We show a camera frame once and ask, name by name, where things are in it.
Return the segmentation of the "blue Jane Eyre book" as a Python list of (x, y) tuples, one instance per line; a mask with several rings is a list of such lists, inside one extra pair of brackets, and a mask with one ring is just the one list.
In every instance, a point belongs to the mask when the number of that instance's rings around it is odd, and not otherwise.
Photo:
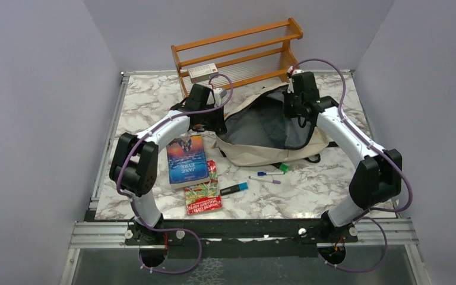
[(207, 157), (201, 135), (177, 137), (166, 147), (169, 183), (173, 189), (208, 182)]

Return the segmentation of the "beige canvas backpack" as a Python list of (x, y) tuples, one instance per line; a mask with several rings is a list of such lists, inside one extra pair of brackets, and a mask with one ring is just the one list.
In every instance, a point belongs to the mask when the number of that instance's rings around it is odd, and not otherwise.
[(328, 135), (283, 113), (286, 83), (262, 88), (225, 117), (226, 133), (216, 136), (222, 155), (236, 166), (265, 166), (308, 159), (330, 144)]

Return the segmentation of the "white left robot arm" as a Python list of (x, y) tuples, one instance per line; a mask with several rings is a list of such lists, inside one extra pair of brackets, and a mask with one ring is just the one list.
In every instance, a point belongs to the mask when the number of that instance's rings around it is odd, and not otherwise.
[(137, 134), (123, 133), (116, 144), (110, 179), (118, 194), (131, 203), (141, 237), (150, 244), (163, 236), (163, 216), (152, 189), (157, 179), (159, 153), (188, 131), (223, 132), (224, 105), (230, 100), (223, 88), (194, 84), (189, 96), (174, 104), (165, 116)]

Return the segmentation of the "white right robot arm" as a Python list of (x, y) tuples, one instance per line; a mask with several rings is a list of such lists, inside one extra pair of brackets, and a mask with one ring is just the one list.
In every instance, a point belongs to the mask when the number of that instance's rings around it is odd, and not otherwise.
[(302, 128), (324, 131), (347, 154), (356, 168), (349, 194), (321, 216), (319, 235), (328, 242), (371, 207), (401, 192), (402, 156), (386, 150), (354, 125), (330, 96), (320, 97), (312, 72), (290, 67), (284, 92), (284, 114), (297, 118)]

